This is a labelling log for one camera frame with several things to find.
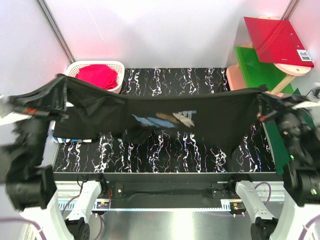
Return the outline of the black graphic t shirt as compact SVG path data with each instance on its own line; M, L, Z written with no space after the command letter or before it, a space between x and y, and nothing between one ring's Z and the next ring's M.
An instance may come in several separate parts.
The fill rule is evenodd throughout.
M264 91L261 86L214 94L136 96L89 84L73 95L78 106L69 102L69 108L84 111L83 118L99 134L110 133L124 142L142 144L159 130L193 133L231 155L256 122L258 97Z

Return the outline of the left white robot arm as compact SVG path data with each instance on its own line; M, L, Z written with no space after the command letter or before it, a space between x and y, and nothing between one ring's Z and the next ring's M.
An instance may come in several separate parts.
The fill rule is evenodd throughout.
M17 135L14 143L0 147L0 181L21 221L33 224L44 240L89 239L94 204L108 193L103 174L88 174L73 210L63 217L53 168L42 166L50 123L70 119L67 103L77 107L73 95L89 87L58 74L35 91L0 99L0 123L13 123Z

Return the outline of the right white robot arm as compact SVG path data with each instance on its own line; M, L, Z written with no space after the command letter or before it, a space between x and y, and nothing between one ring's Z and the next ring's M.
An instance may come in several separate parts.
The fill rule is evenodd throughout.
M227 185L228 195L243 202L253 240L318 240L320 225L320 84L307 95L264 94L270 113L259 120L274 123L289 155L283 166L284 203L276 218L248 180Z

